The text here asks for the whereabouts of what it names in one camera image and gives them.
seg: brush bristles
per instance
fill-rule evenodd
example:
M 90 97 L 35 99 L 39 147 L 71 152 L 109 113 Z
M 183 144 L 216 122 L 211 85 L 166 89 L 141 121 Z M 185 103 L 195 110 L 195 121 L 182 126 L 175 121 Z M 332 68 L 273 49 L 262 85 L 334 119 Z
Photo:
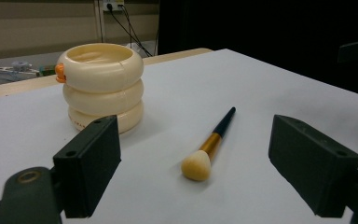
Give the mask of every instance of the brush bristles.
M 205 151 L 198 150 L 182 161 L 182 173 L 185 177 L 202 181 L 209 178 L 211 161 Z

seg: stacking toy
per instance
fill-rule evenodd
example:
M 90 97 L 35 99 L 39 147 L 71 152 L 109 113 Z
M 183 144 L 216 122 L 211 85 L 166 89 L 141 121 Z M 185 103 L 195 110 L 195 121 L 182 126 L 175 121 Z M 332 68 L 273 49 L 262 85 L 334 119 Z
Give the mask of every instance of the stacking toy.
M 60 56 L 55 71 L 69 119 L 79 131 L 109 115 L 117 115 L 120 133 L 141 120 L 144 61 L 134 50 L 106 43 L 77 46 Z

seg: stacked rings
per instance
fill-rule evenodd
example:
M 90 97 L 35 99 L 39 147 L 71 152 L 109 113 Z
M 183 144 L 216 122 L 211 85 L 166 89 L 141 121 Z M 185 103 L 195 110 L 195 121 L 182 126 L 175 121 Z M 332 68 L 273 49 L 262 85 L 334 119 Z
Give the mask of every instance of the stacked rings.
M 144 61 L 134 50 L 115 44 L 88 44 L 64 52 L 56 65 L 57 81 L 78 130 L 92 121 L 117 115 L 124 133 L 142 118 Z

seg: makeup brush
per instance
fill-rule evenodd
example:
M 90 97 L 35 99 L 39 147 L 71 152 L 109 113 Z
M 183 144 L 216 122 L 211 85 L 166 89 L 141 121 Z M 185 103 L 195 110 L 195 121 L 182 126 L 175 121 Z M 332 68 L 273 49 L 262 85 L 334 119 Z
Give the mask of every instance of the makeup brush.
M 209 178 L 211 173 L 211 161 L 220 146 L 235 110 L 235 107 L 232 107 L 217 124 L 199 150 L 193 152 L 182 161 L 181 168 L 185 177 L 197 181 L 203 181 Z

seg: wall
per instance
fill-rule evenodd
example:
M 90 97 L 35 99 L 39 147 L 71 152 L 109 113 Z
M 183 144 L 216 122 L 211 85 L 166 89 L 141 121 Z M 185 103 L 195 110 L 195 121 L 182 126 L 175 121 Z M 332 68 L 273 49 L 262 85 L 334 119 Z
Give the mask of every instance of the wall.
M 130 42 L 128 34 L 112 15 L 99 10 L 99 2 L 0 1 L 0 59 L 64 51 L 102 41 Z M 127 4 L 125 1 L 125 7 L 140 40 L 154 40 L 158 29 L 158 3 L 144 0 Z M 124 27 L 129 26 L 123 12 L 114 15 Z

